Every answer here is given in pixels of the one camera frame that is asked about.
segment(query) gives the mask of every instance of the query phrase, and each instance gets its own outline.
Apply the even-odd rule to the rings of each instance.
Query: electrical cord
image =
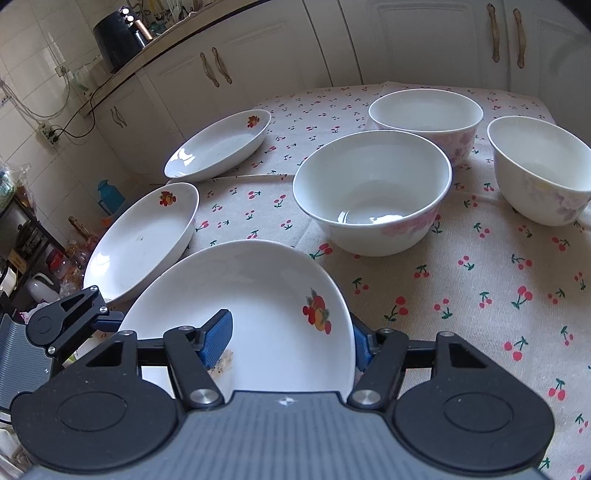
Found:
[[[67,105],[68,105],[68,100],[70,99],[70,94],[71,94],[71,86],[70,86],[70,79],[68,78],[67,73],[64,72],[64,81],[66,82],[67,85],[67,93],[66,93],[66,101],[64,102],[64,105],[56,112],[53,113],[51,115],[40,115],[39,113],[35,113],[33,112],[27,105],[25,105],[25,103],[17,96],[17,94],[14,92],[14,90],[12,90],[12,88],[10,87],[9,84],[7,84],[4,80],[0,79],[0,87],[2,87],[4,89],[4,92],[15,102],[15,106],[23,113],[25,113],[27,116],[30,116],[33,120],[35,120],[37,123],[38,119],[50,119],[50,118],[54,118],[56,116],[58,116],[60,113],[62,113]]]
[[[60,127],[59,125],[52,125],[52,127],[57,127],[57,128],[54,130],[54,133],[56,133],[56,134],[57,134],[58,132],[62,132],[62,133],[65,133],[66,135],[68,135],[68,137],[71,137],[71,138],[84,138],[84,137],[86,137],[86,136],[90,135],[90,134],[92,133],[92,131],[95,129],[95,126],[96,126],[95,107],[92,105],[92,99],[95,97],[95,94],[96,94],[96,92],[98,92],[98,91],[99,91],[99,89],[100,89],[100,88],[101,88],[101,87],[102,87],[102,86],[103,86],[105,83],[107,83],[108,81],[109,81],[109,80],[107,80],[107,81],[103,82],[101,85],[99,85],[99,86],[97,87],[97,89],[96,89],[94,92],[92,92],[92,95],[90,96],[90,99],[88,100],[88,102],[85,102],[85,103],[83,103],[83,104],[82,104],[82,106],[81,106],[81,107],[80,107],[80,108],[79,108],[79,109],[76,111],[76,113],[74,113],[74,115],[72,115],[72,118],[70,118],[70,119],[68,120],[68,123],[66,124],[66,126],[65,126],[64,128]],[[70,124],[71,124],[72,120],[74,120],[74,119],[76,118],[76,115],[78,115],[78,114],[80,113],[80,111],[81,111],[81,110],[84,108],[84,106],[85,106],[87,103],[90,103],[90,113],[92,113],[92,127],[90,127],[90,130],[88,130],[88,132],[87,132],[87,133],[85,133],[84,135],[73,135],[73,134],[69,133],[69,131],[67,131],[67,130],[66,130],[66,128],[68,128],[68,125],[70,125]]]

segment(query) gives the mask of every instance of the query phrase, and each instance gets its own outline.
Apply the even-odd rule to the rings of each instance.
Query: wall tile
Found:
[[[59,204],[55,211],[49,216],[53,223],[62,234],[70,239],[81,239],[76,233],[74,227],[70,225],[68,217],[73,216],[80,221],[91,232],[102,232],[102,219],[106,213],[98,204],[90,198],[88,192],[82,184],[76,187]]]
[[[43,33],[35,22],[0,47],[0,56],[9,72],[34,53],[47,47]]]
[[[0,120],[0,157],[9,159],[32,134],[33,129],[18,110],[13,109]]]
[[[13,0],[0,11],[0,45],[4,45],[34,23],[35,16],[29,0]]]
[[[65,7],[70,0],[29,0],[35,18],[42,20],[53,12]]]
[[[96,41],[88,25],[82,24],[49,46],[56,56],[58,64],[65,61],[69,65],[78,57],[96,49]]]
[[[61,245],[63,247],[66,247],[68,244],[68,239],[67,237],[59,231],[59,229],[53,225],[52,221],[50,221],[49,219],[45,219],[45,220],[41,220],[41,224],[45,227],[45,229],[53,235],[53,238],[55,238],[59,243],[61,243]]]
[[[66,95],[67,84],[64,77],[58,77],[57,74],[54,74],[53,77],[41,84],[23,101],[33,112],[41,116],[47,116],[53,115],[64,106]],[[76,98],[72,81],[70,81],[70,96]],[[71,113],[68,112],[69,117],[75,113],[79,106]],[[51,119],[51,123],[55,124],[55,119]]]
[[[110,184],[121,188],[129,177],[97,129],[88,136],[85,145],[70,144],[61,157],[97,201],[101,180],[109,180]]]
[[[23,97],[27,97],[56,74],[57,63],[49,47],[27,58],[11,72],[14,83]]]
[[[78,179],[58,156],[41,172],[32,183],[31,189],[39,208],[51,219],[53,210],[66,198],[76,184],[78,184]]]
[[[61,8],[39,20],[39,26],[48,43],[62,38],[76,25],[86,23],[78,4],[74,0],[60,1],[59,4],[62,4]]]
[[[57,151],[40,133],[36,132],[12,154],[8,161],[14,165],[31,164],[27,172],[27,181],[31,185],[56,157]]]

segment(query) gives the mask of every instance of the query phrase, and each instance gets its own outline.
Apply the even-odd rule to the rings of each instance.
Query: blue bottle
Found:
[[[108,180],[99,182],[100,207],[109,215],[113,215],[125,202],[125,198],[114,185],[109,185]]]

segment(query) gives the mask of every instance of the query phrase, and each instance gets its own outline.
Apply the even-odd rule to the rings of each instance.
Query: cherry pattern tablecloth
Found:
[[[408,251],[386,258],[342,251],[293,199],[293,176],[308,155],[372,129],[369,105],[409,87],[325,88],[259,105],[272,113],[267,137],[239,167],[197,184],[197,229],[185,256],[235,239],[278,241],[322,265],[370,327],[394,327],[412,339],[458,333],[548,402],[556,433],[540,469],[579,480],[591,470],[590,217],[548,228],[513,211],[497,187],[486,139],[488,123],[502,115],[553,121],[538,99],[447,88],[477,101],[485,117],[430,232]],[[404,388],[427,375],[407,375]]]

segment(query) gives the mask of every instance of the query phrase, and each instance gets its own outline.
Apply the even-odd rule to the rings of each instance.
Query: blue gripper pad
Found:
[[[199,358],[208,370],[215,367],[222,356],[223,351],[232,339],[233,322],[232,314],[227,312],[217,323],[205,334],[203,349],[199,352]]]
[[[353,324],[353,336],[355,337],[355,365],[360,372],[365,372],[373,355],[369,351],[367,337]]]

